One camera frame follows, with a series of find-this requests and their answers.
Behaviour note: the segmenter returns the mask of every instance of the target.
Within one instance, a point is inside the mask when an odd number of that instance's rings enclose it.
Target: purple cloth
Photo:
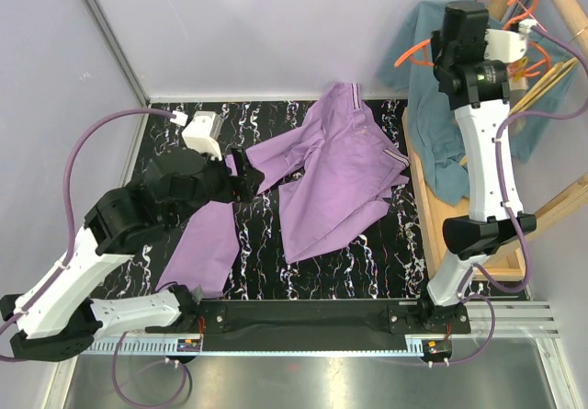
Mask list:
[[[408,182],[400,175],[408,158],[351,84],[334,85],[299,128],[250,147],[247,156],[266,176],[260,193],[304,167],[301,179],[279,187],[287,263],[346,247],[386,215],[390,187]],[[220,297],[238,252],[232,205],[210,203],[190,219],[158,286],[177,281]]]

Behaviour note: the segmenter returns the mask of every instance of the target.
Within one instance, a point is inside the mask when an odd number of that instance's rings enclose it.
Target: cable clip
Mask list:
[[[70,269],[70,268],[71,268],[71,266],[70,266],[70,265],[64,265],[61,259],[60,259],[60,260],[58,260],[57,262],[55,262],[55,264],[54,264],[54,265],[55,265],[57,268],[60,268],[60,269],[62,269],[63,271],[65,271],[66,269]]]
[[[17,306],[15,307],[15,309],[12,311],[12,315],[17,315],[20,314],[22,316],[28,315],[28,311],[23,310],[21,307]]]

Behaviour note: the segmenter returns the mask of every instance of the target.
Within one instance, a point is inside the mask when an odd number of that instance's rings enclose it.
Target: crumpled fabric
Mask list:
[[[352,84],[334,85],[302,125],[247,149],[265,175],[259,193],[304,167],[299,180],[282,184],[279,218],[287,263],[346,247],[388,212],[391,187],[408,158],[400,153]],[[197,211],[174,251],[158,288],[176,281],[220,297],[239,253],[231,204],[211,202]]]
[[[448,1],[427,1],[416,6],[390,46],[379,68],[378,79],[395,91],[408,88],[408,134],[421,159],[424,179],[438,199],[456,205],[462,197],[469,197],[469,180],[467,167],[459,165],[465,149],[455,116],[449,108],[448,98],[438,91],[438,82],[431,67],[412,65],[410,61],[404,62],[398,68],[394,67],[398,57],[414,44],[430,39],[431,32],[441,28],[447,3]],[[502,28],[502,25],[491,19],[490,28]],[[548,52],[552,63],[565,62],[570,58],[567,52],[549,40],[541,40],[535,32],[531,33],[530,38]],[[529,64],[542,59],[540,53],[533,48],[527,50],[526,56]],[[422,60],[422,54],[417,53],[416,59]],[[564,77],[538,100],[533,110],[555,112],[563,101],[572,76],[573,73]],[[529,88],[537,79],[529,79]],[[525,163],[547,125],[548,119],[526,119],[525,127],[510,140],[512,156]]]

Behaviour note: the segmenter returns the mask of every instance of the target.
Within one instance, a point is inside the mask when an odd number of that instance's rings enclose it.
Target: wooden frame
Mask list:
[[[502,19],[508,7],[507,1],[492,1],[488,6],[491,16],[495,19]],[[578,43],[582,53],[588,56],[588,17],[584,14],[578,2],[576,0],[551,1],[566,23],[571,38]],[[407,117],[408,111],[404,113],[403,117],[405,133],[408,133]],[[441,231],[443,221],[449,217],[468,214],[469,201],[462,199],[457,206],[452,207],[437,199],[424,182],[421,161],[414,152],[407,134],[406,142],[408,155],[411,159],[411,174],[423,235],[424,256],[429,277],[432,277],[438,270],[447,249]],[[528,239],[532,240],[539,237],[552,225],[563,220],[586,203],[588,203],[588,173],[580,176],[578,180],[537,210],[537,230],[529,234]],[[496,279],[521,279],[525,274],[525,270],[519,242],[514,241],[503,246],[487,262],[486,267]]]

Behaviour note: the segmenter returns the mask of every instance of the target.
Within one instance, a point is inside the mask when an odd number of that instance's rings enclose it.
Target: metal floor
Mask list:
[[[456,340],[454,358],[475,349]],[[112,358],[79,357],[65,408],[127,408],[114,393]],[[119,382],[153,361],[123,357]],[[532,340],[495,339],[482,357],[462,366],[403,366],[408,358],[196,358],[189,363],[191,393],[174,408],[367,409],[367,408],[555,408]],[[180,373],[162,365],[127,383],[123,391],[143,404],[162,403]]]

